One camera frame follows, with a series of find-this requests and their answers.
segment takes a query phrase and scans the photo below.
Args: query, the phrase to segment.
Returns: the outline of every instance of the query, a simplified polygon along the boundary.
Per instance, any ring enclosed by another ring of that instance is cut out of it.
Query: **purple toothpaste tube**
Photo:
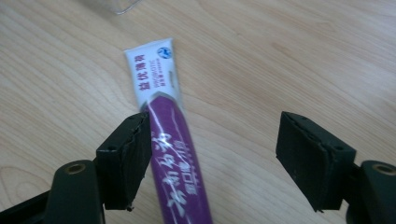
[[[165,224],[211,224],[204,182],[184,119],[172,39],[125,50],[141,111],[151,125],[154,175]]]

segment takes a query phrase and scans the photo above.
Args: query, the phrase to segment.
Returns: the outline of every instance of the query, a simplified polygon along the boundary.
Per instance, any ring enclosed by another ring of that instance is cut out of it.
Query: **wood grain surface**
[[[392,0],[143,0],[117,16],[94,0],[0,1],[0,210],[50,188],[65,163],[137,113],[123,55],[172,36],[183,103],[215,223],[345,223],[314,213],[276,159],[281,111],[358,150],[396,158]],[[152,172],[135,210],[162,223]]]

